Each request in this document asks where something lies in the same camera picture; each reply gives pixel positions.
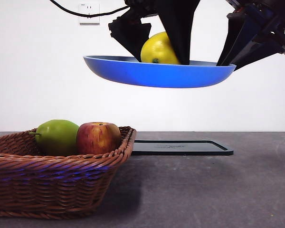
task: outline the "power socket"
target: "power socket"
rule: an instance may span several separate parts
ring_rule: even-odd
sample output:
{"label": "power socket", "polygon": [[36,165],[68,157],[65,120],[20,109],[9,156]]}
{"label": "power socket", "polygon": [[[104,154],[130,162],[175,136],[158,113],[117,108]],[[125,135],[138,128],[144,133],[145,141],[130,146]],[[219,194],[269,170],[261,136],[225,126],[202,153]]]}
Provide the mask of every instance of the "power socket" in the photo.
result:
{"label": "power socket", "polygon": [[[80,3],[79,5],[79,13],[82,14],[99,14],[100,12],[100,3],[98,1],[91,1]],[[100,17],[93,17],[93,18],[85,18],[79,17],[79,24],[80,25],[99,25],[100,24]]]}

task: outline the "apple stem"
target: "apple stem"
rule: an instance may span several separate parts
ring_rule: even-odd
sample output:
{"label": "apple stem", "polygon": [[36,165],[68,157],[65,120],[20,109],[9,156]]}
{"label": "apple stem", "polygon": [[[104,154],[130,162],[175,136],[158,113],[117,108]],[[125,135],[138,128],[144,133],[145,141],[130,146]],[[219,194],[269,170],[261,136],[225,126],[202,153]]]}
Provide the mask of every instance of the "apple stem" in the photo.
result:
{"label": "apple stem", "polygon": [[29,132],[28,134],[41,135],[40,133],[37,133],[37,132]]}

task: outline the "green apple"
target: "green apple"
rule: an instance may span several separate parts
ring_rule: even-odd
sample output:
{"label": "green apple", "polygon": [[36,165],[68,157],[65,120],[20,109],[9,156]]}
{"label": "green apple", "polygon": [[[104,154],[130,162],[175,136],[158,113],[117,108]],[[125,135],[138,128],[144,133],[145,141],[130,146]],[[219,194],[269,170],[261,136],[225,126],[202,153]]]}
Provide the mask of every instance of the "green apple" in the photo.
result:
{"label": "green apple", "polygon": [[36,143],[47,156],[77,154],[76,136],[79,126],[68,120],[50,120],[40,125],[35,135]]}

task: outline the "lemon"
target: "lemon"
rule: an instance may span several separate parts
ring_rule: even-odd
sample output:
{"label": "lemon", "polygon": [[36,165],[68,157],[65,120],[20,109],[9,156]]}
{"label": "lemon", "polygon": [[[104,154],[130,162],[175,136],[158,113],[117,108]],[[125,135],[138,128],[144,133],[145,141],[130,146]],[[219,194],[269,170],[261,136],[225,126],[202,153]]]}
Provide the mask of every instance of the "lemon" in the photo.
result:
{"label": "lemon", "polygon": [[141,60],[144,63],[181,64],[166,32],[157,33],[145,42]]}

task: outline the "white wall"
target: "white wall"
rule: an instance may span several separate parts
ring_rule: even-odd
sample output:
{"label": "white wall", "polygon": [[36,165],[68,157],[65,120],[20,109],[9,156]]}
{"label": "white wall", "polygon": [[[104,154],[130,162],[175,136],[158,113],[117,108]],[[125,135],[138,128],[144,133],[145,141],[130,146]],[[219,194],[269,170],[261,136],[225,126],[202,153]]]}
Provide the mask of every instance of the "white wall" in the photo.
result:
{"label": "white wall", "polygon": [[[77,0],[59,0],[77,11]],[[101,12],[124,0],[100,0]],[[191,59],[216,62],[233,8],[202,0],[192,30]],[[49,119],[131,126],[138,131],[285,131],[285,56],[234,72],[220,84],[191,89],[124,85],[96,76],[84,55],[130,54],[107,24],[122,12],[80,26],[48,0],[0,0],[0,131],[22,131]],[[151,35],[163,31],[157,17]]]}

